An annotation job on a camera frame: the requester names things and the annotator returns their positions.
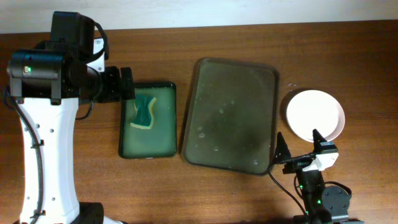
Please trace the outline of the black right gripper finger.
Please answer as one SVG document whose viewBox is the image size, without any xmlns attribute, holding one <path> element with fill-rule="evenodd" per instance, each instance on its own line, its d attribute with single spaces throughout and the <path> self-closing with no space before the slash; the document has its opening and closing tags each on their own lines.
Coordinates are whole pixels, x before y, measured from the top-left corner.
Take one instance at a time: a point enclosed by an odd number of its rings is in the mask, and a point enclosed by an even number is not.
<svg viewBox="0 0 398 224">
<path fill-rule="evenodd" d="M 276 148 L 274 152 L 273 164 L 284 164 L 291 158 L 291 153 L 287 146 L 287 143 L 281 132 L 277 133 Z"/>
<path fill-rule="evenodd" d="M 317 129 L 312 131 L 313 134 L 313 152 L 321 153 L 324 150 L 323 142 L 326 142 L 324 137 L 318 132 Z"/>
</svg>

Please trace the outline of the pinkish white plate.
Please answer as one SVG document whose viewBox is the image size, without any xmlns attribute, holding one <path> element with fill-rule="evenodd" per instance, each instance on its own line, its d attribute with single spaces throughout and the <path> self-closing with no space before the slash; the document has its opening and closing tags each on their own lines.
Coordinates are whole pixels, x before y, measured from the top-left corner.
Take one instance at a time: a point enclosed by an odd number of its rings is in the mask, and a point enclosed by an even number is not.
<svg viewBox="0 0 398 224">
<path fill-rule="evenodd" d="M 345 127 L 345 112 L 337 99 L 320 90 L 297 93 L 286 107 L 286 120 L 299 138 L 313 142 L 316 129 L 327 141 L 336 139 Z"/>
</svg>

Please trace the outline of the green yellow sponge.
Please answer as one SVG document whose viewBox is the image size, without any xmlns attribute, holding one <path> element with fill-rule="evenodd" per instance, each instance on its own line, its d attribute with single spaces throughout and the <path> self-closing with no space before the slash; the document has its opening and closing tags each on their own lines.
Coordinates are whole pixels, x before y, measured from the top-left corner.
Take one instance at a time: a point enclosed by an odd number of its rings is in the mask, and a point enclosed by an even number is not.
<svg viewBox="0 0 398 224">
<path fill-rule="evenodd" d="M 157 98 L 151 95 L 136 95 L 134 109 L 136 115 L 130 125 L 138 129 L 151 129 L 154 125 L 153 107 Z"/>
</svg>

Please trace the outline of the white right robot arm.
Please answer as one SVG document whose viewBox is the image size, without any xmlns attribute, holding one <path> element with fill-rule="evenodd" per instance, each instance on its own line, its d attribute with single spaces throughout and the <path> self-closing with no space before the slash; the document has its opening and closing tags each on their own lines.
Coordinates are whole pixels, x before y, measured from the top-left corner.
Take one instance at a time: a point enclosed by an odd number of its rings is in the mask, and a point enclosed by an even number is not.
<svg viewBox="0 0 398 224">
<path fill-rule="evenodd" d="M 303 212 L 292 218 L 294 223 L 362 223 L 350 218 L 348 209 L 352 198 L 349 187 L 334 181 L 324 181 L 322 172 L 336 162 L 339 154 L 335 143 L 327 141 L 316 129 L 313 151 L 293 157 L 282 133 L 277 133 L 277 145 L 271 166 L 283 165 L 284 174 L 293 174 L 294 189 L 303 202 L 291 197 Z"/>
</svg>

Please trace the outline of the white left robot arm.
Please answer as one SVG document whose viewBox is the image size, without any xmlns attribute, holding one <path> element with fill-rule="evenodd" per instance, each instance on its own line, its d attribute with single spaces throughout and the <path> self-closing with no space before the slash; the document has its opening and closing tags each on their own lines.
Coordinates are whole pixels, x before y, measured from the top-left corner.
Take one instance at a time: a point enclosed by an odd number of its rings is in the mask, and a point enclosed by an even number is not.
<svg viewBox="0 0 398 224">
<path fill-rule="evenodd" d="M 73 132 L 80 104 L 135 97 L 131 69 L 91 67 L 109 57 L 102 27 L 77 12 L 56 11 L 50 39 L 18 50 L 7 66 L 9 98 L 20 117 L 25 191 L 20 223 L 110 223 L 99 202 L 77 199 Z"/>
</svg>

